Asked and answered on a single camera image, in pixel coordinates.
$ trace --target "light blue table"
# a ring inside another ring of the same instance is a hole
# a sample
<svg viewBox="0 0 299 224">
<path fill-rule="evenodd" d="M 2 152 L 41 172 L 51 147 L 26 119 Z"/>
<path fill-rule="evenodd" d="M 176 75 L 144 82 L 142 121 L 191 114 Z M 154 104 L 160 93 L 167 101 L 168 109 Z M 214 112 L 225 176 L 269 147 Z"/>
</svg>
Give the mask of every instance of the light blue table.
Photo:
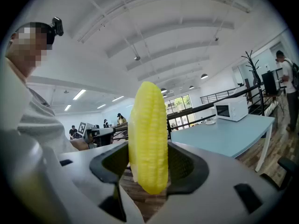
<svg viewBox="0 0 299 224">
<path fill-rule="evenodd" d="M 171 132 L 171 141 L 235 158 L 254 145 L 267 132 L 263 151 L 256 167 L 257 172 L 263 164 L 269 147 L 274 120 L 273 117 L 253 114 L 247 115 L 238 122 L 216 119 L 216 124 L 213 125 L 201 124 Z"/>
</svg>

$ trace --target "yellow corn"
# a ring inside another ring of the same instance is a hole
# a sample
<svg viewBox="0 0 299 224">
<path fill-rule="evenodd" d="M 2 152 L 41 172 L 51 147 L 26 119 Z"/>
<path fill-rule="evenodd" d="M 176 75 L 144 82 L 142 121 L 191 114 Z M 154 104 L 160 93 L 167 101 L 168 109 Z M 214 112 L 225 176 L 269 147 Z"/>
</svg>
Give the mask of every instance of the yellow corn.
<svg viewBox="0 0 299 224">
<path fill-rule="evenodd" d="M 168 180 L 167 117 L 161 90 L 143 82 L 128 124 L 133 179 L 149 194 L 159 194 Z"/>
</svg>

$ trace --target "white microwave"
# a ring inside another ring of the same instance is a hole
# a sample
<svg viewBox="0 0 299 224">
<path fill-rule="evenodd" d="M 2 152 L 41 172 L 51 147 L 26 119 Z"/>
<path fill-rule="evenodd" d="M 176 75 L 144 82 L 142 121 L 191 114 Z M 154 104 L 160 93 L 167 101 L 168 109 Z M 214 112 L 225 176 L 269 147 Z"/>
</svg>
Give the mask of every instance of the white microwave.
<svg viewBox="0 0 299 224">
<path fill-rule="evenodd" d="M 247 99 L 245 96 L 227 98 L 214 103 L 216 117 L 239 121 L 248 115 Z"/>
</svg>

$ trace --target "black chair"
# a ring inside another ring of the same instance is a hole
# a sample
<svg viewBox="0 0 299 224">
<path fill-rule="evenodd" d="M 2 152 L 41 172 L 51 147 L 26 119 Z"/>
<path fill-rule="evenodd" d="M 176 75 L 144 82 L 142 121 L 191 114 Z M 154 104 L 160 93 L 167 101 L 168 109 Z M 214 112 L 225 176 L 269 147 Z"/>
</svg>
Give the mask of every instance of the black chair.
<svg viewBox="0 0 299 224">
<path fill-rule="evenodd" d="M 272 178 L 270 178 L 267 174 L 261 174 L 260 176 L 265 179 L 267 182 L 269 182 L 272 186 L 274 186 L 277 191 L 280 190 L 284 190 L 292 177 L 294 177 L 295 175 L 298 175 L 299 172 L 299 167 L 296 163 L 294 163 L 293 161 L 289 160 L 288 158 L 285 157 L 281 157 L 278 162 L 277 162 L 285 171 L 285 177 L 283 179 L 283 182 L 281 184 L 281 186 L 278 186 Z"/>
</svg>

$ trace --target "pipe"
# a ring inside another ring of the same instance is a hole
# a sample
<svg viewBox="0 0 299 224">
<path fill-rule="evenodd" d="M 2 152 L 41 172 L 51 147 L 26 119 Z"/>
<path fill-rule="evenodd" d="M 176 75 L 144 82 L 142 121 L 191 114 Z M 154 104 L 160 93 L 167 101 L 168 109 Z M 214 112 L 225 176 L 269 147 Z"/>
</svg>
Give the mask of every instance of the pipe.
<svg viewBox="0 0 299 224">
<path fill-rule="evenodd" d="M 137 32 L 137 34 L 139 34 L 139 35 L 141 36 L 141 38 L 142 38 L 142 40 L 143 40 L 143 42 L 144 42 L 144 45 L 145 45 L 145 47 L 146 47 L 146 51 L 147 51 L 148 57 L 149 57 L 149 59 L 151 60 L 151 66 L 152 66 L 152 68 L 153 68 L 154 73 L 156 74 L 157 72 L 156 72 L 155 67 L 154 67 L 154 65 L 153 65 L 153 59 L 152 59 L 152 57 L 151 57 L 151 55 L 150 55 L 149 47 L 148 47 L 148 45 L 147 45 L 147 43 L 146 43 L 146 41 L 145 41 L 145 39 L 144 39 L 144 37 L 143 37 L 143 35 L 142 35 L 142 33 L 141 33 L 141 30 L 138 28 L 137 24 L 134 23 L 134 20 L 133 20 L 132 17 L 131 17 L 130 8 L 128 7 L 128 4 L 126 3 L 126 0 L 122 0 L 122 1 L 123 1 L 123 3 L 125 4 L 125 6 L 126 6 L 126 8 L 127 8 L 127 10 L 128 10 L 128 14 L 129 14 L 130 20 L 132 21 L 132 23 L 133 23 L 133 25 L 134 25 L 134 28 L 135 28 L 135 30 L 136 30 L 136 32 Z"/>
<path fill-rule="evenodd" d="M 131 44 L 127 41 L 127 39 L 121 33 L 118 32 L 118 30 L 114 27 L 114 25 L 112 24 L 110 18 L 106 14 L 106 12 L 94 0 L 89 0 L 89 1 L 91 2 L 91 4 L 93 4 L 100 11 L 100 13 L 102 13 L 102 15 L 104 16 L 104 18 L 106 18 L 108 20 L 108 22 L 110 22 L 110 25 L 111 25 L 112 29 L 114 30 L 114 32 L 118 36 L 120 36 L 126 42 L 126 44 L 132 49 L 132 51 L 135 54 L 135 56 L 139 56 L 138 53 L 137 53 L 137 50 L 136 50 L 135 46 L 132 45 L 133 46 L 133 48 L 132 48 Z"/>
<path fill-rule="evenodd" d="M 226 14 L 225 14 L 225 16 L 224 16 L 224 19 L 222 20 L 222 23 L 220 24 L 220 26 L 219 26 L 218 29 L 216 30 L 216 33 L 214 34 L 213 38 L 217 36 L 217 33 L 218 33 L 218 32 L 220 31 L 220 29 L 222 28 L 222 25 L 223 25 L 223 23 L 224 23 L 226 17 L 228 16 L 228 13 L 229 13 L 231 7 L 233 6 L 234 2 L 235 2 L 235 0 L 232 0 L 232 3 L 230 4 L 230 6 L 229 6 L 229 8 L 228 8 L 228 10 L 227 10 L 227 12 L 226 12 Z M 205 55 L 205 53 L 207 52 L 208 48 L 211 46 L 211 43 L 212 43 L 212 41 L 213 41 L 213 38 L 211 39 L 209 45 L 206 47 L 206 50 L 205 50 L 205 52 L 203 53 L 203 55 L 202 55 L 201 57 L 203 57 L 203 56 Z"/>
</svg>

